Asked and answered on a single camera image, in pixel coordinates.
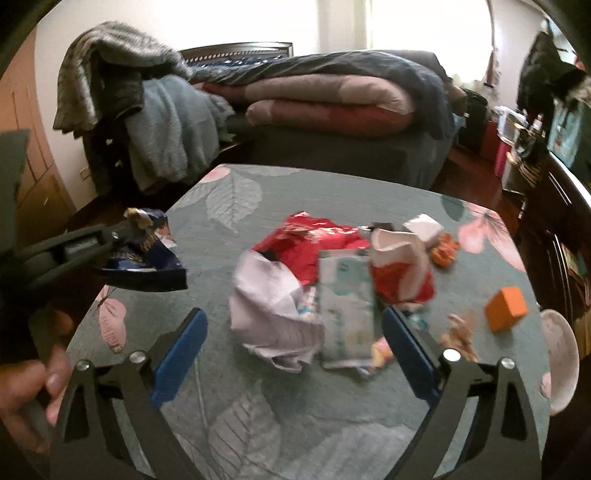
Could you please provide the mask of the person's left hand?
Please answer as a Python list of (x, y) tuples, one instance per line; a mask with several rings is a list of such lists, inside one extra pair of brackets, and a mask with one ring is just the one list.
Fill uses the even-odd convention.
[(49, 425), (56, 424), (72, 374), (66, 338), (73, 327), (69, 315), (54, 310), (48, 319), (48, 333), (53, 341), (48, 360), (26, 360), (1, 367), (1, 422), (19, 447), (35, 453), (47, 453), (50, 441), (23, 416), (24, 406), (46, 390), (49, 401), (43, 416)]

